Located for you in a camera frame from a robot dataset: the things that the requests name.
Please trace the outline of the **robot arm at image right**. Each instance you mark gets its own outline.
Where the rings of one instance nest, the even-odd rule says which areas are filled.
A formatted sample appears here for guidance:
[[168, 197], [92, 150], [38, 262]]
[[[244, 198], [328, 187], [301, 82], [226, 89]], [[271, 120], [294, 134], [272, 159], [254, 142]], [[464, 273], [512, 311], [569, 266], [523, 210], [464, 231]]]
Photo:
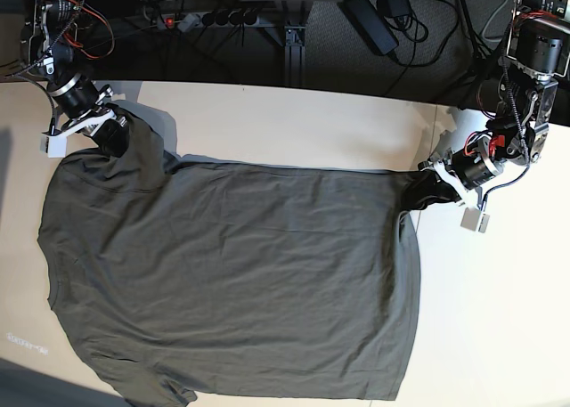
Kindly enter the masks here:
[[493, 69], [500, 69], [496, 111], [459, 150], [419, 164], [419, 178], [405, 193], [410, 209], [463, 202], [485, 211], [490, 194], [482, 186], [506, 164], [527, 170], [542, 154], [558, 81], [569, 73], [569, 0], [508, 1], [509, 23], [469, 88], [479, 95]]

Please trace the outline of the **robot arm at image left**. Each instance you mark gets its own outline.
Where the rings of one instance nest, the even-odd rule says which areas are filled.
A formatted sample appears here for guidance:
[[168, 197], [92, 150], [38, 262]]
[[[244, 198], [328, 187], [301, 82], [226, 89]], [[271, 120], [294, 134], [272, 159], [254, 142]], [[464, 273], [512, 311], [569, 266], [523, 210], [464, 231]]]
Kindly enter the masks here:
[[47, 155], [64, 157], [69, 137], [81, 134], [103, 154], [121, 156], [129, 142], [127, 117], [107, 103], [112, 88], [97, 88], [82, 66], [115, 50], [108, 19], [87, 0], [28, 0], [20, 42], [21, 68], [12, 76], [39, 87], [49, 102]]

